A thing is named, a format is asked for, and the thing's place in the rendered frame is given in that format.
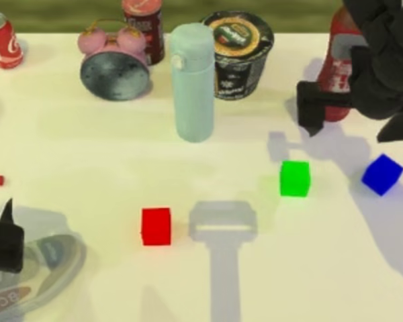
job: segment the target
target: soda can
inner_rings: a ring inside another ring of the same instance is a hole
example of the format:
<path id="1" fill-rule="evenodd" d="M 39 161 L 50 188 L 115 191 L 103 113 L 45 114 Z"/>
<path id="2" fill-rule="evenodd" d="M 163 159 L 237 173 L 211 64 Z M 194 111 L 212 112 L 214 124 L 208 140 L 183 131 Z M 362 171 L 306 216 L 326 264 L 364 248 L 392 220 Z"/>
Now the soda can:
<path id="1" fill-rule="evenodd" d="M 146 39 L 146 62 L 159 63 L 165 55 L 162 0 L 122 0 L 124 21 L 140 30 Z"/>
<path id="2" fill-rule="evenodd" d="M 0 13 L 0 68 L 10 69 L 22 63 L 24 54 L 10 21 Z"/>

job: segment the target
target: table surface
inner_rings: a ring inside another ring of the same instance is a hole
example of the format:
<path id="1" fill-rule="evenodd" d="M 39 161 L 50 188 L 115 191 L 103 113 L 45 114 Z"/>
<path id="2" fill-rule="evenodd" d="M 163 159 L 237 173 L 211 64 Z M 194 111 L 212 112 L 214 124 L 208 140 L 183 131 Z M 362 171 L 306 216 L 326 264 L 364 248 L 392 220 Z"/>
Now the table surface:
<path id="1" fill-rule="evenodd" d="M 24 65 L 0 70 L 0 207 L 13 197 L 63 214 L 88 247 L 77 279 L 25 321 L 238 322 L 211 314 L 213 290 L 240 293 L 242 322 L 403 322 L 403 176 L 382 198 L 359 184 L 381 153 L 403 165 L 403 142 L 377 144 L 384 123 L 357 112 L 310 140 L 294 121 L 296 83 L 316 78 L 328 35 L 276 35 L 256 92 L 217 100 L 202 144 L 175 133 L 169 57 L 147 97 L 114 103 L 82 86 L 77 35 L 19 38 Z M 310 162 L 307 198 L 279 196 L 284 158 Z M 256 214 L 238 285 L 211 282 L 214 246 L 189 237 L 202 201 L 242 201 Z M 156 206 L 172 209 L 173 245 L 144 248 L 141 208 Z"/>

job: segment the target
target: robotic hand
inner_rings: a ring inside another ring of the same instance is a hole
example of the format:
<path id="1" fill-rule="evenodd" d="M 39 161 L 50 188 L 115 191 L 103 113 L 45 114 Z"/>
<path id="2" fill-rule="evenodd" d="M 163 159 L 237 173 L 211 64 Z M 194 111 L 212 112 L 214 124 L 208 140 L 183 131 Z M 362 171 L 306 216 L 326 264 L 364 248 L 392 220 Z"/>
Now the robotic hand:
<path id="1" fill-rule="evenodd" d="M 299 125 L 311 136 L 325 120 L 325 107 L 354 108 L 370 119 L 390 119 L 378 142 L 403 140 L 403 0 L 343 0 L 366 46 L 351 46 L 348 93 L 321 91 L 299 82 Z"/>

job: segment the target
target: green cube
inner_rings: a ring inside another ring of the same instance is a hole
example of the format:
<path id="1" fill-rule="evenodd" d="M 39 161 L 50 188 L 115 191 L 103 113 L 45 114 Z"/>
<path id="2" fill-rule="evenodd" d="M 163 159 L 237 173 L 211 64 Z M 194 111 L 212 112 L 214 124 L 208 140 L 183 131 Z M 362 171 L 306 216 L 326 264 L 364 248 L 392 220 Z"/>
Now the green cube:
<path id="1" fill-rule="evenodd" d="M 306 197 L 310 188 L 309 162 L 284 161 L 280 174 L 281 196 Z"/>

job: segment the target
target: green background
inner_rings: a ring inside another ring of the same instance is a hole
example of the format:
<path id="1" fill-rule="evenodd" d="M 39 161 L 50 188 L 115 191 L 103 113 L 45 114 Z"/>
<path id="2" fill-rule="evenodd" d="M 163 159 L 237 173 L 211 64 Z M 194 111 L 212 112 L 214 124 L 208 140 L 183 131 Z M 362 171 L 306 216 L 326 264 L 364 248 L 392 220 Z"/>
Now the green background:
<path id="1" fill-rule="evenodd" d="M 262 17 L 274 32 L 327 32 L 340 5 L 341 0 L 163 0 L 163 25 L 170 32 L 214 11 L 245 10 Z M 19 33 L 81 32 L 99 18 L 122 19 L 120 0 L 0 0 L 0 12 Z"/>

